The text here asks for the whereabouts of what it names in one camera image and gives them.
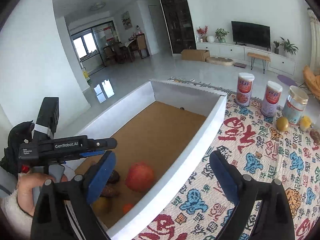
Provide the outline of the large green-brown round fruit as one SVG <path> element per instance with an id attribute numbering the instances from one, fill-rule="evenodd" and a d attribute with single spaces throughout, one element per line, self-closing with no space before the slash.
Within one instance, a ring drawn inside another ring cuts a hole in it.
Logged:
<path id="1" fill-rule="evenodd" d="M 92 205 L 92 209 L 97 216 L 102 216 L 111 211 L 112 201 L 110 198 L 99 197 Z"/>

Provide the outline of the purple sweet potato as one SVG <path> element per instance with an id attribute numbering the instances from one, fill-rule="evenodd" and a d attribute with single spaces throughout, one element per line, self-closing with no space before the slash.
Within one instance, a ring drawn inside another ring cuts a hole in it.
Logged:
<path id="1" fill-rule="evenodd" d="M 117 197 L 119 195 L 120 195 L 120 192 L 117 191 L 116 189 L 114 189 L 110 185 L 105 185 L 105 187 L 103 188 L 103 190 L 100 194 L 101 197 L 106 197 L 106 198 L 113 198 L 113 197 Z"/>
<path id="2" fill-rule="evenodd" d="M 107 183 L 108 184 L 116 184 L 118 181 L 120 181 L 120 175 L 116 170 L 113 170 Z"/>

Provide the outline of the large red apple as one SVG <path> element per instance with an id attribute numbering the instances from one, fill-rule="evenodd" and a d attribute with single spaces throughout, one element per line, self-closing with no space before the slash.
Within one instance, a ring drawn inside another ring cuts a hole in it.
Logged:
<path id="1" fill-rule="evenodd" d="M 132 191 L 145 192 L 155 181 L 153 169 L 145 163 L 134 163 L 128 170 L 125 185 Z"/>

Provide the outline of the small yellow-green fruit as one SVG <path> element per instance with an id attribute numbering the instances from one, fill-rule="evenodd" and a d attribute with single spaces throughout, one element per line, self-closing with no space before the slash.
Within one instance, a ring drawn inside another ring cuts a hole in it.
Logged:
<path id="1" fill-rule="evenodd" d="M 285 132 L 289 128 L 289 121 L 286 117 L 279 117 L 276 121 L 276 128 L 280 132 Z"/>

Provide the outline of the orange tangerine small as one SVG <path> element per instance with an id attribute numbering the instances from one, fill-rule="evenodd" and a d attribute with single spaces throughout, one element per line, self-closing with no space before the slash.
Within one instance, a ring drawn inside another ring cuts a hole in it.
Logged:
<path id="1" fill-rule="evenodd" d="M 127 203 L 123 205 L 123 214 L 127 214 L 132 208 L 134 207 L 134 205 L 132 203 Z"/>

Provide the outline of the patterned woven table cloth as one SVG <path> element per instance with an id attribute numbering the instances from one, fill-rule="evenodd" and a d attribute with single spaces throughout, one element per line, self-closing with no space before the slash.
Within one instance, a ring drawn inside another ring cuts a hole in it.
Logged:
<path id="1" fill-rule="evenodd" d="M 211 145 L 188 180 L 164 210 L 137 235 L 137 239 L 214 239 L 232 214 L 213 174 L 209 156 L 219 151 L 240 173 L 271 182 L 279 179 L 292 213 L 293 239 L 308 239 L 319 228 L 319 146 L 308 132 L 291 126 L 276 128 L 275 117 L 263 116 L 261 101 L 248 107 L 228 92 L 225 119 Z"/>

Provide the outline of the pile of walnuts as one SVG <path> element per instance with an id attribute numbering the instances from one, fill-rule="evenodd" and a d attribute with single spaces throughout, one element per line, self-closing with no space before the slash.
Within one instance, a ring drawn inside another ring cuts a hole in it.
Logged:
<path id="1" fill-rule="evenodd" d="M 310 137 L 313 139 L 315 145 L 320 145 L 320 133 L 316 129 L 310 131 Z"/>

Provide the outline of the small yellow cup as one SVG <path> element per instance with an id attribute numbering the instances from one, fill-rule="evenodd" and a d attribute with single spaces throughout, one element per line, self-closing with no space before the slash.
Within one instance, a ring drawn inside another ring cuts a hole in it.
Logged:
<path id="1" fill-rule="evenodd" d="M 302 116 L 299 126 L 302 131 L 306 131 L 311 126 L 311 119 L 306 115 Z"/>

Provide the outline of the clear jar gold lid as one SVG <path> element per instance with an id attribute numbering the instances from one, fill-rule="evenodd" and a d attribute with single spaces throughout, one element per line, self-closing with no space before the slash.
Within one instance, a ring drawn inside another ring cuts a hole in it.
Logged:
<path id="1" fill-rule="evenodd" d="M 297 125 L 308 104 L 309 96 L 297 86 L 290 86 L 287 100 L 282 110 L 282 115 L 289 124 Z"/>

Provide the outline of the pink white can right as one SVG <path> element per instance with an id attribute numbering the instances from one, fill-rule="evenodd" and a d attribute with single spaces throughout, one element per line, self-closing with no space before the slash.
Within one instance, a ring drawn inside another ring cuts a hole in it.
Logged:
<path id="1" fill-rule="evenodd" d="M 261 104 L 261 113 L 267 117 L 273 117 L 277 110 L 277 105 L 283 88 L 280 84 L 268 81 L 266 85 L 264 99 Z"/>

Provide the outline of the pink white can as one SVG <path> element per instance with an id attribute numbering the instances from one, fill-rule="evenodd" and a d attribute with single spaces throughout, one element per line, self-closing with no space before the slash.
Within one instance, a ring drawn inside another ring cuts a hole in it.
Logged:
<path id="1" fill-rule="evenodd" d="M 235 101 L 238 105 L 248 107 L 252 95 L 255 77 L 250 73 L 239 73 Z"/>
<path id="2" fill-rule="evenodd" d="M 268 81 L 266 85 L 264 99 L 261 104 L 261 113 L 267 117 L 273 117 L 277 110 L 277 105 L 283 88 L 280 84 Z"/>

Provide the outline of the pink white can left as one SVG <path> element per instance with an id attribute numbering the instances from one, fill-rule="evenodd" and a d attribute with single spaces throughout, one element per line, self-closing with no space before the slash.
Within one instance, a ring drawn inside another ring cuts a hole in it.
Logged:
<path id="1" fill-rule="evenodd" d="M 248 107 L 252 95 L 255 77 L 250 73 L 239 73 L 235 101 L 238 105 Z"/>

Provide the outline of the white cardboard box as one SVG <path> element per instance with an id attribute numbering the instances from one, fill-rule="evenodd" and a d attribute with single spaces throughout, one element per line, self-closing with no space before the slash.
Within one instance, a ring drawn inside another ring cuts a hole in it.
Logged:
<path id="1" fill-rule="evenodd" d="M 148 192 L 133 192 L 123 181 L 111 211 L 100 217 L 111 239 L 133 239 L 175 197 L 200 163 L 219 128 L 227 95 L 211 88 L 151 80 L 113 104 L 81 131 L 93 139 L 117 140 L 116 171 L 121 180 L 134 163 L 155 173 Z M 123 214 L 123 205 L 134 207 Z"/>

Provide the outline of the orange lounge chair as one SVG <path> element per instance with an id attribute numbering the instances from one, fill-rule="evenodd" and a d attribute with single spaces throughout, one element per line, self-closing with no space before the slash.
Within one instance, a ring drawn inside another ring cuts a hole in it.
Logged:
<path id="1" fill-rule="evenodd" d="M 307 88 L 313 94 L 313 96 L 320 100 L 320 80 L 319 75 L 315 75 L 310 67 L 306 65 L 303 68 L 303 77 Z"/>

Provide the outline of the white tv cabinet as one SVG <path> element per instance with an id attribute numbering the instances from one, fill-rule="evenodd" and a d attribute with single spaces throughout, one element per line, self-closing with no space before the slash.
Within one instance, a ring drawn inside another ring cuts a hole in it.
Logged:
<path id="1" fill-rule="evenodd" d="M 261 49 L 225 44 L 225 43 L 209 43 L 209 42 L 197 42 L 197 49 L 204 49 L 210 52 L 211 56 L 219 56 L 233 59 L 235 62 L 251 65 L 251 58 L 247 56 L 247 53 L 257 53 L 261 55 L 269 56 L 271 62 L 267 64 L 266 70 L 275 72 L 278 74 L 289 74 L 294 76 L 296 70 L 296 63 L 292 59 L 265 51 Z M 256 60 L 254 67 L 263 68 L 261 60 Z"/>

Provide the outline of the small wooden bench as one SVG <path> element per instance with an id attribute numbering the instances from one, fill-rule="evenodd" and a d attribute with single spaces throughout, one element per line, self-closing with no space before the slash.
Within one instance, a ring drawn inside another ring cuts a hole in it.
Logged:
<path id="1" fill-rule="evenodd" d="M 254 67 L 254 63 L 256 60 L 261 60 L 263 63 L 263 73 L 265 74 L 266 72 L 266 68 L 267 68 L 267 64 L 271 62 L 271 59 L 269 56 L 266 55 L 261 55 L 261 54 L 257 54 L 257 53 L 247 53 L 247 56 L 251 58 L 251 70 Z"/>

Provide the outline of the potted green plant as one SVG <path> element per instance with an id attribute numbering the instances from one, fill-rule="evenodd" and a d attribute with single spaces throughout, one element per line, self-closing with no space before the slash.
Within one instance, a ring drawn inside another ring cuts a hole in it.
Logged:
<path id="1" fill-rule="evenodd" d="M 298 47 L 289 41 L 289 39 L 281 38 L 281 46 L 283 47 L 285 56 L 296 56 L 296 53 L 299 51 Z"/>

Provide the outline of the brown cardboard box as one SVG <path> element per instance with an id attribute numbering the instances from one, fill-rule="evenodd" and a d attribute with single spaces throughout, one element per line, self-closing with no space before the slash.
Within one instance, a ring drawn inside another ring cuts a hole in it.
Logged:
<path id="1" fill-rule="evenodd" d="M 206 62 L 206 59 L 210 57 L 210 52 L 208 50 L 185 49 L 181 51 L 181 57 L 182 60 Z"/>

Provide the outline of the black television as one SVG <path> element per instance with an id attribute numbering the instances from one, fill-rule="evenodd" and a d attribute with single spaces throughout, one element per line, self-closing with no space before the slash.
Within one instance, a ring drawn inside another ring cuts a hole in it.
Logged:
<path id="1" fill-rule="evenodd" d="M 260 24 L 232 21 L 232 34 L 235 43 L 251 44 L 271 48 L 270 27 Z"/>

